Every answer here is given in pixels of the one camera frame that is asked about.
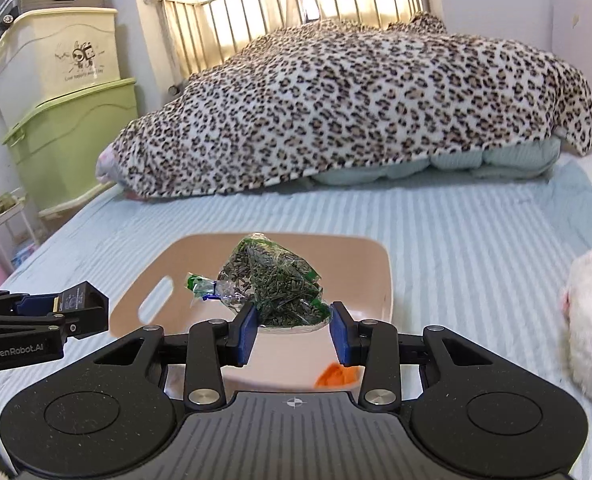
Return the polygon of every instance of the crosshair symbol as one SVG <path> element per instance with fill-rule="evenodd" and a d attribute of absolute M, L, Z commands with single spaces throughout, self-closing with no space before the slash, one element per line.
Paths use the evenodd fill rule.
<path fill-rule="evenodd" d="M 287 404 L 295 410 L 303 404 L 306 404 L 306 402 L 302 399 L 298 399 L 298 397 L 291 397 L 291 399 L 285 401 L 285 404 Z"/>

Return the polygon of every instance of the green storage bin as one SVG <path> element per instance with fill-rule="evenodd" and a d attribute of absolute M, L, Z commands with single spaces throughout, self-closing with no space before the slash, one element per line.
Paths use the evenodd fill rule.
<path fill-rule="evenodd" d="M 98 155 L 138 117 L 135 79 L 121 79 L 52 99 L 6 135 L 26 192 L 52 210 L 98 185 Z"/>

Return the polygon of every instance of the green bin lid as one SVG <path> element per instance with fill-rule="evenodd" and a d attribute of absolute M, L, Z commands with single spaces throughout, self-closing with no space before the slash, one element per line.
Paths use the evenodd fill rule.
<path fill-rule="evenodd" d="M 119 86 L 130 85 L 134 84 L 135 82 L 136 80 L 133 77 L 127 79 L 118 79 L 118 81 L 111 81 L 109 83 L 90 86 L 89 88 L 83 88 L 82 90 L 71 92 L 71 94 L 61 95 L 60 97 L 56 97 L 54 99 L 50 99 L 49 101 L 45 101 L 44 103 L 34 108 L 31 112 L 29 112 L 25 117 L 23 117 L 23 119 L 7 133 L 7 135 L 3 138 L 2 143 L 7 144 L 11 139 L 14 138 L 14 136 L 20 130 L 23 129 L 23 126 L 25 126 L 29 121 L 36 117 L 36 115 L 43 113 L 45 110 L 49 110 L 50 108 L 66 103 L 67 101 L 71 101 L 89 94 L 93 94 L 94 92 L 100 92 L 111 88 L 117 88 Z"/>

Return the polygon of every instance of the bag of dried herbs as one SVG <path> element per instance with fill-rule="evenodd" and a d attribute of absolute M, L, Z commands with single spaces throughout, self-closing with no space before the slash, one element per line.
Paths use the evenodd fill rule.
<path fill-rule="evenodd" d="M 215 282 L 191 274 L 187 286 L 196 296 L 217 297 L 235 312 L 253 301 L 260 325 L 271 332 L 309 332 L 330 319 L 319 279 L 306 260 L 253 233 L 240 240 Z"/>

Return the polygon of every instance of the leopard print blanket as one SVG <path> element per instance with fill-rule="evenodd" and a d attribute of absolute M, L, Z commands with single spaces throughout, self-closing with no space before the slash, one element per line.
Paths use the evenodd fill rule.
<path fill-rule="evenodd" d="M 335 168 L 489 150 L 551 134 L 592 145 L 579 70 L 511 40 L 322 21 L 259 38 L 112 145 L 142 198 L 271 186 Z"/>

